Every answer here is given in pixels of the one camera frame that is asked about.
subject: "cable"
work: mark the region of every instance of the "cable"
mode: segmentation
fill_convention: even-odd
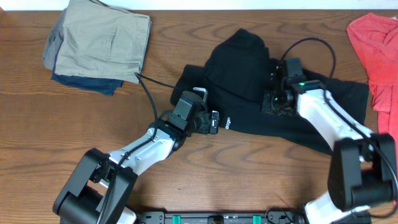
[[[326,104],[330,107],[330,109],[331,109],[333,112],[335,112],[335,113],[337,114],[337,116],[339,116],[339,117],[340,117],[352,130],[356,131],[359,135],[361,135],[362,138],[365,139],[365,140],[369,143],[369,145],[371,145],[371,146],[373,147],[373,149],[380,155],[381,159],[387,164],[388,169],[389,169],[389,171],[390,171],[390,173],[391,173],[391,175],[392,175],[392,177],[393,177],[393,181],[394,181],[393,184],[395,185],[395,188],[396,188],[396,190],[398,191],[398,180],[397,180],[397,176],[396,176],[396,173],[395,173],[395,171],[393,170],[393,168],[392,168],[392,166],[391,166],[391,163],[388,161],[387,156],[379,149],[379,147],[378,147],[369,137],[367,137],[361,130],[359,130],[359,129],[355,126],[355,124],[352,124],[352,123],[351,123],[350,121],[348,121],[339,111],[337,111],[336,108],[330,103],[329,98],[326,97],[326,92],[327,92],[327,89],[328,89],[328,82],[329,82],[329,80],[332,79],[333,74],[334,74],[334,72],[335,72],[335,68],[336,68],[336,55],[335,55],[335,51],[333,50],[333,48],[331,47],[331,45],[328,44],[328,42],[326,42],[326,41],[324,41],[324,40],[321,40],[321,39],[318,39],[318,38],[314,38],[314,37],[305,38],[305,39],[302,39],[302,40],[297,41],[297,42],[294,43],[292,46],[290,46],[290,47],[286,50],[286,52],[283,54],[283,56],[282,56],[282,58],[281,58],[280,61],[283,61],[283,59],[285,59],[287,53],[288,53],[290,50],[292,50],[293,47],[295,47],[297,44],[299,44],[299,43],[301,43],[301,42],[304,42],[304,41],[306,41],[306,40],[315,40],[315,41],[319,41],[319,42],[325,44],[325,45],[329,48],[329,50],[330,50],[330,52],[331,52],[331,56],[333,57],[333,66],[332,66],[332,68],[331,68],[331,71],[330,71],[328,80],[325,82],[325,89],[324,89],[324,91],[323,91],[323,98],[324,98],[324,100],[325,100],[325,103],[326,103]],[[383,216],[380,216],[380,215],[371,215],[371,217],[373,217],[373,218],[389,218],[389,217],[391,217],[393,214],[395,214],[395,212],[396,212],[397,210],[398,210],[398,205],[395,204],[395,205],[394,205],[394,208],[393,208],[393,210],[392,210],[392,212],[388,213],[387,215],[383,215]]]
[[[152,109],[154,110],[154,115],[155,115],[154,133],[152,134],[152,136],[151,136],[148,140],[144,141],[143,143],[139,144],[138,146],[136,146],[136,147],[132,148],[131,150],[129,150],[128,152],[126,152],[126,153],[123,155],[122,159],[118,162],[118,164],[117,164],[117,166],[116,166],[116,168],[115,168],[115,170],[114,170],[114,174],[112,175],[112,179],[111,179],[111,181],[109,182],[108,191],[107,191],[107,193],[105,194],[104,203],[103,203],[103,206],[101,207],[101,210],[100,210],[100,212],[99,212],[99,217],[98,217],[98,219],[97,219],[96,224],[100,224],[101,221],[102,221],[102,219],[103,219],[103,217],[104,217],[104,214],[105,214],[105,211],[106,211],[106,207],[107,207],[107,205],[108,205],[108,201],[109,201],[110,195],[111,195],[112,192],[113,192],[113,187],[114,187],[114,183],[115,183],[116,176],[117,176],[117,174],[118,174],[118,172],[119,172],[119,170],[120,170],[120,167],[122,166],[123,162],[124,162],[135,150],[137,150],[137,149],[139,149],[140,147],[142,147],[142,146],[146,145],[147,143],[151,142],[151,141],[154,140],[154,138],[156,137],[158,117],[157,117],[157,112],[156,112],[156,107],[155,107],[154,100],[152,99],[152,97],[151,97],[151,95],[150,95],[150,93],[149,93],[147,87],[145,86],[144,82],[142,82],[142,80],[141,80],[141,78],[140,78],[140,75],[139,75],[138,73],[135,73],[135,75],[136,75],[136,77],[138,78],[139,83],[141,83],[143,89],[144,89],[145,92],[147,93],[147,96],[148,96],[148,98],[149,98],[150,104],[152,105]],[[165,116],[165,115],[167,114],[166,112],[168,112],[168,111],[165,111],[161,116]]]
[[[146,77],[146,76],[144,76],[144,75],[141,75],[141,74],[139,74],[139,73],[136,73],[136,75],[137,75],[137,74],[138,74],[141,78],[145,78],[146,80],[149,80],[149,81],[151,81],[151,82],[157,83],[157,84],[159,84],[159,85],[166,86],[166,87],[169,87],[169,88],[175,88],[175,86],[172,86],[172,85],[169,85],[169,84],[164,84],[164,83],[162,83],[162,82],[156,81],[156,80],[154,80],[154,79],[151,79],[151,78]]]
[[[268,219],[268,222],[271,223],[271,224],[276,224],[276,223],[274,223],[273,221],[269,220],[268,212],[271,211],[274,208],[280,209],[278,206],[272,206],[271,208],[268,208],[268,210],[266,211],[266,214],[265,214],[265,217]],[[285,211],[283,211],[283,212],[285,213],[286,218],[290,221],[290,223],[287,223],[287,224],[293,224],[294,221],[287,215],[287,213]]]

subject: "white label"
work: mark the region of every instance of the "white label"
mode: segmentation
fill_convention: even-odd
[[[231,124],[231,118],[228,118],[227,120],[226,120],[226,126],[225,126],[225,129],[229,129],[229,125]]]

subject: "wood grain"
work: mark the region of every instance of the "wood grain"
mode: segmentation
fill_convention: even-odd
[[[296,40],[319,37],[337,54],[335,76],[366,83],[346,26],[367,11],[141,11],[152,30],[143,74],[174,84],[186,64],[204,65],[212,50],[245,28],[279,58]],[[376,11],[393,16],[398,11]],[[63,86],[44,69],[44,44],[60,12],[0,13],[0,223],[57,223],[55,197],[82,155],[107,152],[142,136],[153,120],[140,85],[112,97]],[[331,58],[318,43],[290,57],[328,73]],[[171,89],[146,82],[159,112],[171,109]],[[369,106],[366,124],[377,130]],[[130,204],[172,211],[264,211],[298,207],[326,191],[330,158],[281,138],[221,129],[194,135],[167,160],[142,174]],[[387,212],[390,206],[375,212]],[[397,223],[398,217],[375,220]]]

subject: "black t-shirt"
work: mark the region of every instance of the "black t-shirt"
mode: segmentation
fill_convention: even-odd
[[[240,29],[214,49],[205,67],[187,65],[170,99],[176,105],[182,90],[203,87],[209,92],[210,110],[220,112],[220,127],[248,134],[278,136],[331,154],[318,131],[304,118],[261,113],[264,89],[272,89],[271,73],[278,60],[270,59],[262,39]],[[325,82],[327,77],[304,70],[309,80]],[[355,82],[332,79],[328,90],[336,102],[363,124],[369,88]]]

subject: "folded khaki pants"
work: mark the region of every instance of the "folded khaki pants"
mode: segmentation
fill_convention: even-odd
[[[55,73],[138,83],[149,29],[149,16],[70,0]]]

